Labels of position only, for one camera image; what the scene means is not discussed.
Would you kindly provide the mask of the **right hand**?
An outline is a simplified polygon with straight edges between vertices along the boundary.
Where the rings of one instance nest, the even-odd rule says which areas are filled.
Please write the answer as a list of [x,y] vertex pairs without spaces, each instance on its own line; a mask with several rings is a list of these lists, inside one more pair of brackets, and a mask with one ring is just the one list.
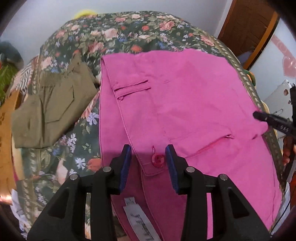
[[282,162],[284,166],[290,162],[290,154],[291,154],[292,148],[295,153],[295,145],[293,145],[292,143],[293,143],[292,137],[286,136],[283,139]]

